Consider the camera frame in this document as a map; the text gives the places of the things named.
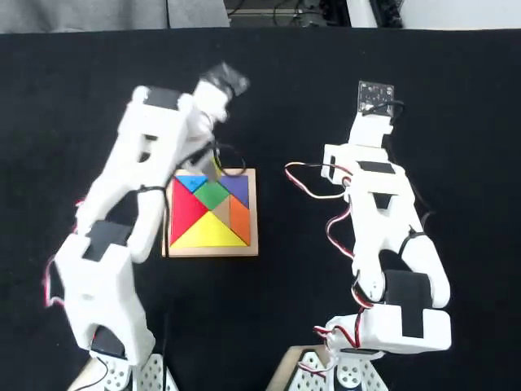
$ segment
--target perforated plate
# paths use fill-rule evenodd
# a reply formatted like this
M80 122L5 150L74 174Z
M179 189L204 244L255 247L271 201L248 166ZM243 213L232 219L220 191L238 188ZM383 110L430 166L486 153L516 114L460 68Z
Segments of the perforated plate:
M388 391L387 386L382 378L374 369L371 361L360 360L361 377L364 383L364 391Z
M301 361L311 368L324 369L320 358L315 352L306 352ZM296 369L287 391L326 391L326 381L319 375Z
M324 368L320 358L315 352L306 352L301 361L315 369ZM339 386L337 389L388 391L387 386L369 360L352 357L341 358L337 367L332 371L335 371L336 374L336 384ZM326 386L325 379L299 368L296 369L287 387L287 391L329 390L330 389Z
M168 368L166 368L166 391L179 391ZM163 357L152 354L141 370L138 391L163 390Z
M102 378L103 380L89 387L88 390L121 391L125 389L130 378L129 366L118 358L110 358L101 354L96 354L95 357L99 357L103 362L105 362L105 364L107 364L108 371L97 358L92 358L68 389L75 390L85 385L93 384Z

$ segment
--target black tablecloth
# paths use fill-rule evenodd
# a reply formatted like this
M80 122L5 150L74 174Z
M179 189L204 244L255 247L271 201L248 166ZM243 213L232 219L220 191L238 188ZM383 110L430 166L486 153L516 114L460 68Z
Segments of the black tablecloth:
M342 143L360 79L392 83L406 114L396 158L437 212L427 222L452 285L449 351L375 363L393 389L517 389L521 32L199 29L0 37L4 389L65 389L86 360L42 270L100 173L136 85L192 91L224 60L252 82L217 137L257 169L260 254L160 258L134 268L182 390L263 389L291 345L351 314L350 262L324 224L343 201L308 198L282 173ZM335 191L316 169L299 172ZM352 245L349 223L335 234Z

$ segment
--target purple triangle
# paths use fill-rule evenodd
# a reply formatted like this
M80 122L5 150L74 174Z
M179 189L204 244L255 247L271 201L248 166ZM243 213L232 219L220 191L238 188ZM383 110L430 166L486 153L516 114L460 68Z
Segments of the purple triangle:
M223 175L219 182L230 194L233 194L237 200L249 208L246 175L241 175L240 177L226 177Z

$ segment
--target robotic arm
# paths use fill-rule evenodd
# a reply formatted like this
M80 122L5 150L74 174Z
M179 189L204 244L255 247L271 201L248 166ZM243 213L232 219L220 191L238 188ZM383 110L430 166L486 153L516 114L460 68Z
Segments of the robotic arm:
M382 148L383 136L392 132L395 110L403 109L393 95L392 86L361 81L348 142L324 148L321 174L344 186L348 211L341 217L352 215L354 251L341 252L352 258L352 294L361 305L358 314L335 316L325 327L314 328L325 342L327 367L314 370L299 362L300 370L323 376L329 391L337 386L370 387L373 380L363 382L362 377L368 371L378 376L368 360L386 352L415 354L451 345L450 318L440 310L449 302L449 281L423 232L404 169L390 162ZM384 249L398 254L409 270L382 270L379 253Z
M178 168L217 179L213 126L248 87L226 64L203 75L193 94L139 86L121 120L103 172L77 210L77 228L55 255L64 309L78 346L94 357L140 367L155 338L134 290L132 262L144 262L164 214L162 191ZM138 191L134 226L105 221L130 191Z

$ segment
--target cable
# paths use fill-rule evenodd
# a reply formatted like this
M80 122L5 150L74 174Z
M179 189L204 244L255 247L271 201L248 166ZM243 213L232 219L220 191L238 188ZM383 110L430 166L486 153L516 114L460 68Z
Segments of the cable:
M345 210L345 212L339 214L338 216L334 216L326 223L326 236L327 239L346 257L350 258L352 261L354 261L355 256L352 253L352 251L345 248L340 242L333 238L333 236L330 233L331 227L336 224L337 222L341 222L345 218L347 218L351 214L351 206L349 205L348 208Z
M166 7L166 28L170 29L170 10L169 10L169 0L164 0L164 6Z
M286 4L287 2L289 2L290 0L282 0L279 4L277 4L275 7L274 7L274 13L272 15L272 19L274 21L274 25L275 26L278 26L278 23L277 23L277 9L282 7L284 4Z
M422 225L422 228L423 230L425 230L425 224L427 223L427 219L432 216L433 214L436 214L436 212L434 211L429 211L427 213L425 213L423 216L422 216L422 219L420 220L420 224Z
M105 367L105 375L103 375L103 377L101 379L99 379L98 381L95 381L94 383L91 383L91 384L88 384L88 385L83 385L79 389L75 389L74 391L81 391L82 389L89 389L90 387L93 387L93 386L101 383L103 381L103 379L105 379L105 377L107 377L107 373L108 373L108 366L107 366L107 364L101 358L97 357L97 359Z
M295 176L293 176L289 172L288 167L291 167L293 165L303 165L303 166L306 166L306 167L322 167L322 166L333 167L335 169L339 169L341 171L344 171L347 175L349 175L349 176L346 176L346 177L343 178L343 184L345 186L347 186L348 183L351 182L351 175L352 175L351 171L349 171L348 169L345 169L344 167L341 167L339 165L328 165L326 163L310 164L310 163L303 163L301 161L291 161L291 162L287 163L284 166L284 172L286 173L287 178L290 181L292 181L299 189L304 191L308 196L313 197L315 200L332 200L334 198L341 198L341 197L344 196L344 193L342 192L340 194L329 195L329 196L328 195L316 195L316 194L312 193L301 181L299 181L297 178L295 178Z
M166 312L164 316L164 325L163 325L163 346L161 348L161 353L163 354L163 391L166 390L166 341L169 336L169 312Z
M400 118L400 116L403 114L404 110L405 110L405 103L403 103L401 100L388 100L386 102L382 102L382 103L379 103L379 104L375 104L374 106L372 106L371 108L367 108L366 110L363 110L361 112L361 114L363 116L367 116L369 114L372 114L374 112L376 112L376 110L378 110L379 108L386 108L386 107L389 107L389 106L392 106L392 107L399 107L401 110L398 112L398 113L393 113L392 114L392 117L391 117L391 120L389 121L389 125L394 125L394 123L396 122L396 120L398 118Z
M355 336L354 336L354 338L349 334L349 332L345 328L343 328L339 324L334 325L333 328L331 328L331 329L321 327L321 326L315 326L315 327L313 327L313 331L316 332L318 334L318 336L320 336L323 340L325 340L327 338L328 334L331 334L331 333L335 332L335 330L338 330L339 332L342 333L344 338L354 349L360 349L360 347L361 347L361 342L360 342L361 315L363 314L363 312L365 310L366 309L363 307L358 310L357 318L355 319L355 327L354 327Z
M329 363L327 364L327 367L325 367L324 369L315 369L315 368L308 367L307 364L305 364L304 362L301 362L301 361L299 361L296 365L298 368L300 368L303 371L309 372L313 375L317 375L317 376L320 376L321 378L325 379L326 375L324 375L324 372L328 372L331 369L333 369L336 366L337 361L338 361L337 358L332 358L329 361Z
M357 318L355 319L355 344L357 345L357 348L360 349L361 342L360 342L360 322L361 322L361 315L364 313L366 309L360 308L357 314Z
M164 211L166 213L164 217L164 226L163 226L163 250L164 250L164 256L166 258L170 258L170 251L169 251L169 227L170 227L170 205L169 205L169 198L166 194L166 187L162 186L141 186L139 189L136 190L137 193L146 193L147 191L161 191L163 193L163 202L164 202Z
M240 10L243 7L245 2L246 2L246 0L240 0L239 3L237 4L237 6L232 11L228 12L228 16L232 16L235 12Z
M49 307L53 306L54 304L59 304L62 307L64 306L63 299L61 297L57 297L57 296L51 297L50 296L50 290L51 290L50 289L50 266L54 263L54 261L55 261L55 255L53 254L47 260L46 268L43 272L43 280L42 280L43 305L46 308L49 308Z
M215 142L212 145L213 149L213 158L215 160L215 164L217 168L227 177L240 177L246 172L246 161L244 158L237 152L237 150L229 145L229 144L221 144L219 142ZM221 149L230 149L236 156L241 159L241 170L237 174L231 174L222 166L221 163Z

